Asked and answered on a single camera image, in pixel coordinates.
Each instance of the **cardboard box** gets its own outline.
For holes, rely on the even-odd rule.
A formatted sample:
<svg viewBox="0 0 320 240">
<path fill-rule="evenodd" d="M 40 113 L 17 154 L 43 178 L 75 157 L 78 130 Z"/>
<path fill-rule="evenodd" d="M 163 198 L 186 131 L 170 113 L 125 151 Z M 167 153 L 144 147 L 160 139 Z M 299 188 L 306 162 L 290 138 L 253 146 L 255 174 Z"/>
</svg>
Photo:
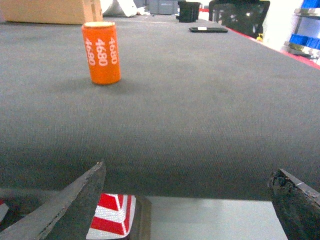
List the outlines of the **cardboard box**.
<svg viewBox="0 0 320 240">
<path fill-rule="evenodd" d="M 103 21 L 100 0 L 0 0 L 8 22 L 84 24 Z"/>
</svg>

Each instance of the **white wall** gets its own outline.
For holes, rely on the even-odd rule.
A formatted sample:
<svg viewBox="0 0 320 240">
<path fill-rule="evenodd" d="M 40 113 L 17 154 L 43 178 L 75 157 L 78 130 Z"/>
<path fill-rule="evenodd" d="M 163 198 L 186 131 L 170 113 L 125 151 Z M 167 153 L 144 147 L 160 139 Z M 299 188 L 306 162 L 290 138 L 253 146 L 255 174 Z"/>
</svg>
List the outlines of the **white wall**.
<svg viewBox="0 0 320 240">
<path fill-rule="evenodd" d="M 300 8 L 303 0 L 270 0 L 270 8 L 263 23 L 263 42 L 273 49 L 281 50 L 285 41 L 298 22 L 295 9 Z"/>
</svg>

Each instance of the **orange can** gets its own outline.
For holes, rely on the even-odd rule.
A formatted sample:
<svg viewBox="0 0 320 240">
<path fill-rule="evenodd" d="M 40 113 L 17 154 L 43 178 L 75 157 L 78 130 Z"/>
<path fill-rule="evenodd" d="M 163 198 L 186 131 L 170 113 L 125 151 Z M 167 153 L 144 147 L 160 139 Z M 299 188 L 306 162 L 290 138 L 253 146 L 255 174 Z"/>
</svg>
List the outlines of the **orange can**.
<svg viewBox="0 0 320 240">
<path fill-rule="evenodd" d="M 114 84 L 121 79 L 116 24 L 110 21 L 86 22 L 81 27 L 91 80 Z"/>
</svg>

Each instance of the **printed number 4680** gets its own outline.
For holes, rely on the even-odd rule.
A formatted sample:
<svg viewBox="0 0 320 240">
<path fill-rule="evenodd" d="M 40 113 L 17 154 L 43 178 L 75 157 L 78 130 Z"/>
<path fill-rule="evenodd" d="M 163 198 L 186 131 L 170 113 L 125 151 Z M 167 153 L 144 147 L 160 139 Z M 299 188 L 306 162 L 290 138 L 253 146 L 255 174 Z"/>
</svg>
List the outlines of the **printed number 4680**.
<svg viewBox="0 0 320 240">
<path fill-rule="evenodd" d="M 110 45 L 110 56 L 111 56 L 111 63 L 112 64 L 117 64 L 117 62 L 118 62 L 117 50 L 116 50 L 115 43 L 116 43 L 116 41 L 114 40 L 113 37 L 111 37 L 111 39 L 109 41 L 109 45 Z"/>
</svg>

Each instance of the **black chair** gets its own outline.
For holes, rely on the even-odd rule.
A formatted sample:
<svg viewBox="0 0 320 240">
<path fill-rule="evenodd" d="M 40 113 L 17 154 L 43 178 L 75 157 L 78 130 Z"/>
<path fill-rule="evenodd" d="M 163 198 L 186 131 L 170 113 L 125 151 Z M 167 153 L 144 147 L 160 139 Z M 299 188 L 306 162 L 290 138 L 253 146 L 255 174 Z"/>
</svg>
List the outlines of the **black chair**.
<svg viewBox="0 0 320 240">
<path fill-rule="evenodd" d="M 270 1 L 212 0 L 209 3 L 209 21 L 257 38 L 263 33 Z"/>
</svg>

